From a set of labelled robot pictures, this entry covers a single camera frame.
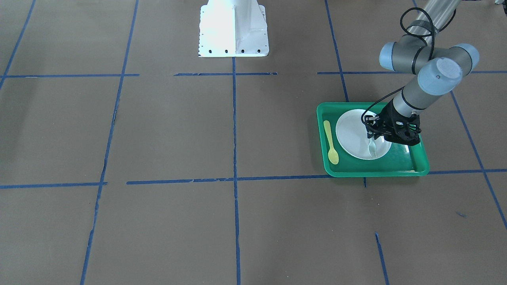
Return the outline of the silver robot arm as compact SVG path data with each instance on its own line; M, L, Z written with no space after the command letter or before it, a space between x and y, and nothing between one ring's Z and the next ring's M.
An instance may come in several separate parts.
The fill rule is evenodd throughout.
M364 112L361 121L368 139L384 137L408 146L420 143L421 113L477 66L480 55L473 45L435 47L436 36L454 19L459 4L458 0L430 0L423 8L413 7L419 14L410 25L406 27L400 20L404 35L382 47L379 63L386 70L413 74L414 78L391 93L391 101L378 115Z

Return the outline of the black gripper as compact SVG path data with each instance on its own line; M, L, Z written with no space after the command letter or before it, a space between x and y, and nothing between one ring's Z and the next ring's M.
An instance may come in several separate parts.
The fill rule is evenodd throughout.
M386 125L392 121L413 120L419 117L417 113L409 112L409 117L403 116L395 109L394 104L389 102L380 112L379 115L363 115L362 123L366 128L368 139L377 140L387 133Z

